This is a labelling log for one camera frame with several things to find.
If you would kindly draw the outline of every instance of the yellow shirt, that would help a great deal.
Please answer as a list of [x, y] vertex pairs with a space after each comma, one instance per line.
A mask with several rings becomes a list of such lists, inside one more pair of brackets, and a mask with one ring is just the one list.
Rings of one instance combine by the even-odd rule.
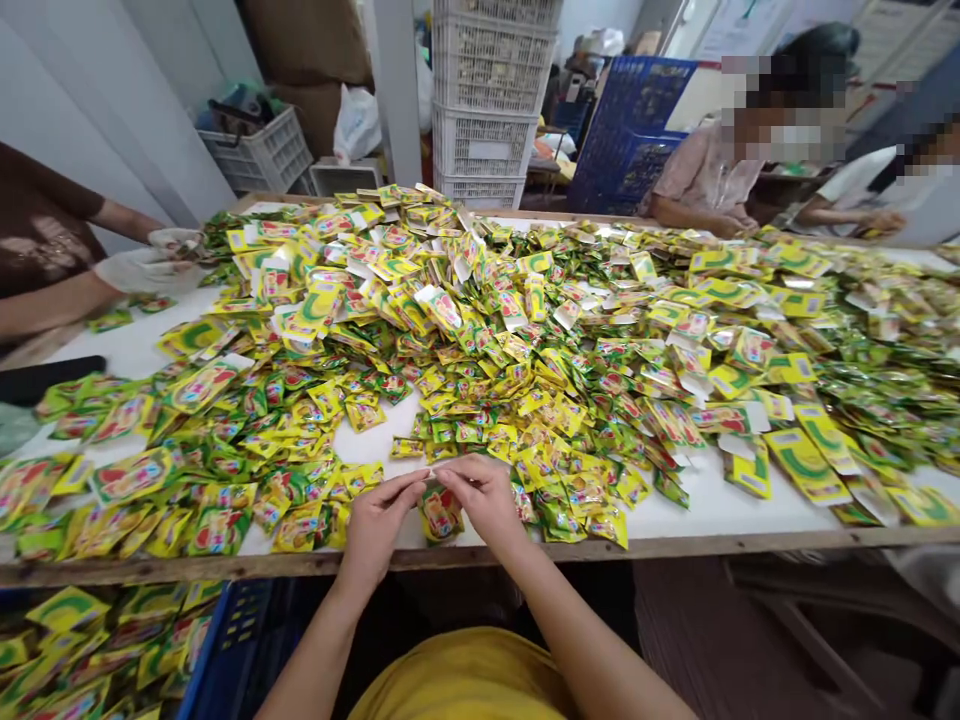
[[420, 643], [384, 670], [349, 720], [579, 717], [549, 653], [480, 627]]

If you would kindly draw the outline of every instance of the dark hair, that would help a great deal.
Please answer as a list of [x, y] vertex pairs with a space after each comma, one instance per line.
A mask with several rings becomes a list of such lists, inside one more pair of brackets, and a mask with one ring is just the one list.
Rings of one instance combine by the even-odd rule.
[[887, 166], [870, 181], [870, 184], [867, 185], [867, 192], [879, 195], [893, 185], [898, 177], [903, 177], [908, 167], [929, 153], [937, 144], [940, 136], [948, 132], [958, 121], [960, 121], [960, 112], [955, 112], [949, 120], [931, 126], [930, 130], [922, 135], [914, 136], [913, 141], [904, 146], [903, 152], [898, 152], [893, 160], [888, 162]]
[[797, 35], [770, 56], [768, 71], [747, 95], [747, 107], [832, 106], [856, 73], [853, 56], [859, 47], [859, 31], [838, 22]]

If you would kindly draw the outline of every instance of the cardboard box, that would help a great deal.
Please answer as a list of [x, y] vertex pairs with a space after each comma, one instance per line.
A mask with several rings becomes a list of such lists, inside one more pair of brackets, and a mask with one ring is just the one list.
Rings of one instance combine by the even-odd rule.
[[274, 85], [274, 95], [297, 111], [303, 136], [313, 159], [333, 155], [333, 129], [340, 113], [340, 83], [308, 87]]
[[372, 85], [353, 0], [243, 0], [242, 14], [268, 82]]

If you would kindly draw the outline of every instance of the black phone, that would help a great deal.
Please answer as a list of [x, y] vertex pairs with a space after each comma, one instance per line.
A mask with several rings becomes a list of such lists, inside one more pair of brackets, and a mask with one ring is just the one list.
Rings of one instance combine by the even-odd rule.
[[20, 407], [33, 407], [43, 399], [48, 387], [79, 380], [92, 372], [103, 372], [107, 359], [89, 355], [76, 360], [61, 360], [46, 365], [0, 371], [0, 402]]

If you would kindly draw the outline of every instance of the wooden table frame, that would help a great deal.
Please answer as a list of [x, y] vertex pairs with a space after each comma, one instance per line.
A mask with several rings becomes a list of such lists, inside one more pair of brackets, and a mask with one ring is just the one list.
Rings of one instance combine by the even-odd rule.
[[[322, 202], [299, 195], [253, 193], [230, 210], [240, 213], [257, 202]], [[528, 218], [539, 221], [637, 222], [638, 218], [572, 213], [541, 213], [523, 210], [496, 210], [498, 217]], [[22, 364], [42, 362], [76, 337], [82, 326], [69, 326], [45, 333], [25, 345], [18, 353]], [[960, 542], [960, 527], [921, 528], [844, 528], [813, 532], [743, 533], [737, 535], [661, 537], [631, 540], [623, 550], [602, 540], [587, 540], [573, 545], [547, 543], [543, 547], [556, 562], [640, 560], [646, 558], [687, 557], [696, 555], [736, 555], [801, 549], [837, 549], [921, 545]], [[0, 565], [0, 588], [55, 587], [69, 584], [112, 585], [124, 582], [170, 582], [176, 580], [239, 580], [255, 577], [332, 575], [340, 565], [340, 553], [257, 555], [131, 560], [79, 560], [51, 564]], [[438, 547], [422, 550], [398, 550], [391, 570], [437, 570], [452, 567], [496, 564], [490, 550], [477, 547]]]

